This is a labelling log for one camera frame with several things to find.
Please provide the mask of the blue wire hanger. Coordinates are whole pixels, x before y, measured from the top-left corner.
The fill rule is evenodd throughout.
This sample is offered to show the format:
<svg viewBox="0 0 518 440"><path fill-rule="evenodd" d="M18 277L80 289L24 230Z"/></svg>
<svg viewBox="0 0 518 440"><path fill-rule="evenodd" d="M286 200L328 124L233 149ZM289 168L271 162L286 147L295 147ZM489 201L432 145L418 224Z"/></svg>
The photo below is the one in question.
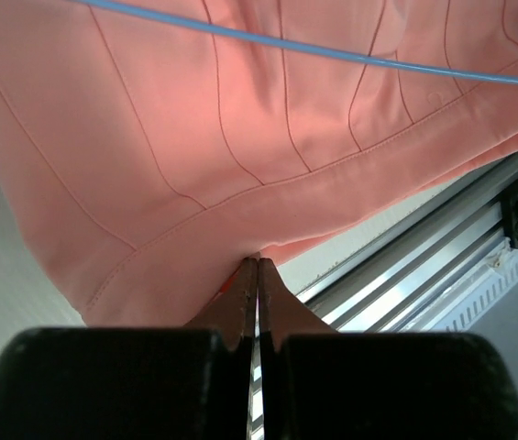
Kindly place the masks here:
<svg viewBox="0 0 518 440"><path fill-rule="evenodd" d="M518 76L457 70L419 63L404 62L399 60L383 59L371 55L364 55L341 49L333 49L330 47L289 40L286 38L275 38L267 35L234 29L231 27L222 27L215 24L195 20L192 18L187 18L184 16L176 16L174 14L160 12L142 6L129 5L117 1L91 0L85 1L84 4L86 6L93 6L96 8L118 13L123 16L137 17L140 19L175 26L178 28L187 28L193 31L208 33L214 36L237 39L249 43L256 43L262 46L267 46L279 50L290 50L300 52L303 54L328 58L332 60L347 61L385 69L394 69L397 71L415 72L435 76L443 76L453 79L518 86Z"/></svg>

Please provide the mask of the salmon pink skirt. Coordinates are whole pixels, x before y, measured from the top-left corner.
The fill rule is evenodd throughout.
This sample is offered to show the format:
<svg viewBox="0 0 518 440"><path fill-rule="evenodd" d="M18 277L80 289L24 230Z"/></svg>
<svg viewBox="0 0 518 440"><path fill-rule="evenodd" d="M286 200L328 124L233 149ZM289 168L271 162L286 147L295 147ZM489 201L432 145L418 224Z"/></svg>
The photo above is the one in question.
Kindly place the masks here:
<svg viewBox="0 0 518 440"><path fill-rule="evenodd" d="M244 257L515 151L518 86L0 1L0 185L89 325L183 325Z"/></svg>

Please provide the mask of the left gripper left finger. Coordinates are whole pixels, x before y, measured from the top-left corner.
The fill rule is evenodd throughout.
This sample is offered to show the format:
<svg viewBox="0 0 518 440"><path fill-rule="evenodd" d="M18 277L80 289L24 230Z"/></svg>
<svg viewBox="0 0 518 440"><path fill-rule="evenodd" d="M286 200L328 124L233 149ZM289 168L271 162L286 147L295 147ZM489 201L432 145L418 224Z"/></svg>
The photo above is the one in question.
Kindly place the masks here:
<svg viewBox="0 0 518 440"><path fill-rule="evenodd" d="M215 338L205 409L207 439L248 439L252 422L258 261L246 258L221 291L185 327Z"/></svg>

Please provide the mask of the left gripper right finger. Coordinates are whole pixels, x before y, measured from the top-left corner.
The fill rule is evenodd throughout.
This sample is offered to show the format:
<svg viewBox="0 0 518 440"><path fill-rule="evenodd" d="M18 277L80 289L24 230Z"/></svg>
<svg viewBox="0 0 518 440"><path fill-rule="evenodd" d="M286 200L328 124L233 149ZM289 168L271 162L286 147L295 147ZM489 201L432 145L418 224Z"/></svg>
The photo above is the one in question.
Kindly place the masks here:
<svg viewBox="0 0 518 440"><path fill-rule="evenodd" d="M338 383L331 329L286 287L274 263L259 261L259 346L266 439L326 439L334 430Z"/></svg>

